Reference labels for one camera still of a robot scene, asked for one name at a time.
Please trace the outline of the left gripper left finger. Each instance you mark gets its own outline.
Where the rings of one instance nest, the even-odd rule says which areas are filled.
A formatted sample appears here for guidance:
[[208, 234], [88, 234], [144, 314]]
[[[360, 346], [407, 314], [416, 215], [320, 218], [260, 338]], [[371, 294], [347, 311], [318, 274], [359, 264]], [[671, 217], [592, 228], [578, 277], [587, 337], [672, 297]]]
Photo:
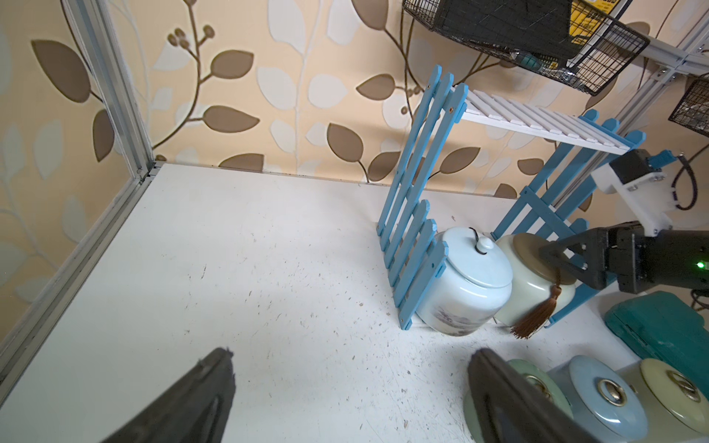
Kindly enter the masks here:
[[220, 442], [236, 379], [233, 353], [216, 348], [106, 442]]

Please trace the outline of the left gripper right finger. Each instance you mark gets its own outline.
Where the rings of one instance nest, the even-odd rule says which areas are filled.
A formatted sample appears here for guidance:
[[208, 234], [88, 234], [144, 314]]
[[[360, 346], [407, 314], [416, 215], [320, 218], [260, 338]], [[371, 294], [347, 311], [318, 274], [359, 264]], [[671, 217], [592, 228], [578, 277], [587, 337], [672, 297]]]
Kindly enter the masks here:
[[507, 362], [483, 348], [468, 364], [484, 442], [596, 442]]

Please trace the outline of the blue white wooden shelf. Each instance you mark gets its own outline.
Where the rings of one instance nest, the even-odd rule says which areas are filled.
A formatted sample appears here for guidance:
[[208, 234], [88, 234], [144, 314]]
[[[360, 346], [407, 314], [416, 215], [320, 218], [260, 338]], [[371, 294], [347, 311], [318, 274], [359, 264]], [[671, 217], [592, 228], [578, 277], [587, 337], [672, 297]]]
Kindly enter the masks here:
[[403, 144], [365, 167], [370, 182], [391, 177], [376, 232], [404, 329], [451, 252], [435, 241], [439, 227], [422, 199], [425, 189], [511, 199], [496, 237], [509, 230], [569, 236], [587, 225], [575, 212], [595, 192], [592, 171], [646, 139], [616, 118], [602, 120], [594, 100], [577, 116], [554, 110], [563, 89], [557, 82], [544, 81], [526, 99], [534, 76], [522, 68], [491, 64], [468, 78], [476, 88], [435, 66], [423, 84], [402, 86], [380, 74], [357, 89], [381, 101], [385, 116], [400, 118], [406, 132]]

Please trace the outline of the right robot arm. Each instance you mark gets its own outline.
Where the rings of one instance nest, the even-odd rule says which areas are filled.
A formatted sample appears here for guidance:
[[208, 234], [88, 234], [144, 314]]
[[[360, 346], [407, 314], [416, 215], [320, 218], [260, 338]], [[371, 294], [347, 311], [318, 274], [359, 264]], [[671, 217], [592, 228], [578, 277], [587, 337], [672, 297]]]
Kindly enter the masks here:
[[707, 231], [666, 229], [646, 236], [638, 221], [629, 221], [553, 241], [539, 255], [596, 290], [612, 278], [620, 291], [635, 295], [658, 285], [708, 289]]

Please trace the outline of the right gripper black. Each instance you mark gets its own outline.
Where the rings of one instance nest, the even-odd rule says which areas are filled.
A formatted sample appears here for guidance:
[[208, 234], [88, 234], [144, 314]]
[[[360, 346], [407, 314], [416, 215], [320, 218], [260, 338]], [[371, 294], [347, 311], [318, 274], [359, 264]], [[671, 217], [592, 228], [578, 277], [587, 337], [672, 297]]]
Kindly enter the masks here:
[[620, 291], [642, 293], [663, 284], [661, 242], [664, 231], [646, 236], [638, 221], [587, 230], [548, 243], [540, 258], [596, 290], [609, 285], [609, 273], [617, 277]]

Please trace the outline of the green tea canister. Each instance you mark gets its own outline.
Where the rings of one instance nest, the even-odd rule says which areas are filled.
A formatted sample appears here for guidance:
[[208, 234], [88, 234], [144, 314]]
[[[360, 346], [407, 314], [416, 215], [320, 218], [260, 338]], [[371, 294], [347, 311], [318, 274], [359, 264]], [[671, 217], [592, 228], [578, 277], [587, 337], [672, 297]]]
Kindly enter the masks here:
[[[518, 372], [530, 385], [540, 391], [550, 402], [555, 404], [565, 415], [573, 419], [572, 406], [563, 394], [559, 385], [548, 374], [536, 365], [524, 360], [513, 359], [507, 364]], [[463, 415], [471, 439], [474, 442], [484, 442], [481, 426], [479, 424], [476, 407], [471, 392], [468, 391], [463, 398]]]

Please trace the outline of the blue tea canister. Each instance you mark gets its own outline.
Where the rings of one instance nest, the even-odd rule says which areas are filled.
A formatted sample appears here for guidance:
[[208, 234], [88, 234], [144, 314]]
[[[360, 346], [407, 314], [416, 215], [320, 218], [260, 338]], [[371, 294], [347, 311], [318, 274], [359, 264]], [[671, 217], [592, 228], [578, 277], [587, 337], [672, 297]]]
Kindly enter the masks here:
[[575, 422], [600, 442], [645, 439], [649, 422], [639, 398], [614, 370], [590, 356], [574, 356], [548, 371], [568, 400]]

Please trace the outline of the yellow-green tea canister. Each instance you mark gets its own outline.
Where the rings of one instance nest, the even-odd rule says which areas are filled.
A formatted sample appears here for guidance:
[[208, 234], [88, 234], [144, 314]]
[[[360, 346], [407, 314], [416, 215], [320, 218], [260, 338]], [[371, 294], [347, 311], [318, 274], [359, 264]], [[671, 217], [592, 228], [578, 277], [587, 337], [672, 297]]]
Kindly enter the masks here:
[[708, 400], [679, 370], [647, 358], [619, 369], [648, 422], [644, 442], [688, 442], [708, 436]]

